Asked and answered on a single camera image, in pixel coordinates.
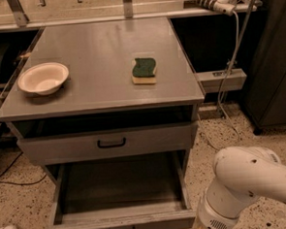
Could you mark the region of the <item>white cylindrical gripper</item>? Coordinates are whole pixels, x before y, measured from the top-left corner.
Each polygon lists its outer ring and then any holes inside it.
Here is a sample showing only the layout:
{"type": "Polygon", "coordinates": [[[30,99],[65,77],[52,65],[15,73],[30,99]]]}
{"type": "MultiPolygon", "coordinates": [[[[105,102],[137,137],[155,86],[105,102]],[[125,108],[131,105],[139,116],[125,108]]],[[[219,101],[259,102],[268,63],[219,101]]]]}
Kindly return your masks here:
{"type": "Polygon", "coordinates": [[[204,194],[198,204],[192,229],[233,229],[237,223],[237,217],[230,219],[217,213],[209,205],[207,195],[204,194]]]}

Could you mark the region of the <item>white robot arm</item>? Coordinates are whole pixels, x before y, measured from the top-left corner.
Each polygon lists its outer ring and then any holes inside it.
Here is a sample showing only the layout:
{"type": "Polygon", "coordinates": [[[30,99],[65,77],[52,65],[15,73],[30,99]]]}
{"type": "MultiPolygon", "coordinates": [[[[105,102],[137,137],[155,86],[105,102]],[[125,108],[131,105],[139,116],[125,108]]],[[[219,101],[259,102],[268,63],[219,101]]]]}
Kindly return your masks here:
{"type": "Polygon", "coordinates": [[[286,166],[266,147],[226,147],[213,158],[214,179],[204,191],[192,229],[233,229],[261,197],[286,205],[286,166]]]}

